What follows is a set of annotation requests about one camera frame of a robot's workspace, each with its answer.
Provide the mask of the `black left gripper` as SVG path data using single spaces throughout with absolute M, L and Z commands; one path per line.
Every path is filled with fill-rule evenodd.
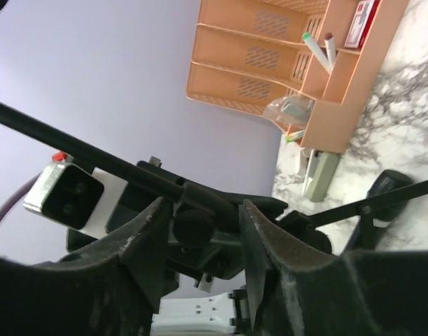
M 159 177 L 180 186 L 188 181 L 181 176 L 161 168 L 158 159 L 149 162 L 140 161 L 137 167 L 145 169 Z M 234 193 L 219 192 L 208 188 L 234 205 L 243 203 L 244 199 L 251 200 L 253 204 L 274 223 L 277 215 L 282 213 L 286 206 L 269 197 L 257 197 Z M 105 231 L 111 233 L 125 223 L 135 218 L 142 210 L 148 207 L 157 196 L 130 183 L 122 189 L 120 200 L 117 202 L 113 214 L 108 220 Z M 195 209 L 193 206 L 183 205 L 176 210 L 169 227 L 168 256 L 166 270 L 164 271 L 165 291 L 175 291 L 179 287 L 177 276 L 184 274 L 196 281 L 212 282 L 214 278 L 229 280 L 243 270 L 243 256 L 240 238 L 237 234 L 225 233 L 218 230 L 214 224 L 214 217 L 205 211 Z M 326 234 L 314 230 L 310 224 L 296 224 L 294 227 L 283 224 L 282 228 L 300 239 L 305 244 L 327 254 L 332 253 L 332 246 Z M 76 251 L 95 242 L 97 239 L 73 229 L 67 231 L 66 248 L 71 257 L 82 257 Z

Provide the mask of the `small black tripod stand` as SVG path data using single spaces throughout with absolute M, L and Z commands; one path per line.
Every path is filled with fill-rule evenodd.
M 173 204 L 187 204 L 192 208 L 219 218 L 219 230 L 223 232 L 238 232 L 237 207 L 205 187 L 198 187 L 191 183 L 178 185 L 168 181 L 1 102 L 0 124 L 74 157 L 84 158 L 91 165 L 132 183 L 146 192 L 164 197 Z M 425 195 L 428 195 L 428 180 L 315 213 L 311 216 L 299 214 L 299 217 L 308 227 L 318 228 L 359 216 L 365 223 L 365 226 L 360 230 L 361 235 L 364 236 L 369 233 L 369 226 L 373 225 L 372 214 L 374 211 Z

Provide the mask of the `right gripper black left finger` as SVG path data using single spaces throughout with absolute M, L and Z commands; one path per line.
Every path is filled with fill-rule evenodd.
M 171 214 L 159 198 L 58 262 L 0 258 L 0 335 L 148 335 L 164 295 Z

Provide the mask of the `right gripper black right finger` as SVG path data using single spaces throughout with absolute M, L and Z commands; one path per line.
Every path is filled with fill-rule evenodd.
M 428 251 L 323 253 L 239 208 L 256 335 L 428 335 Z

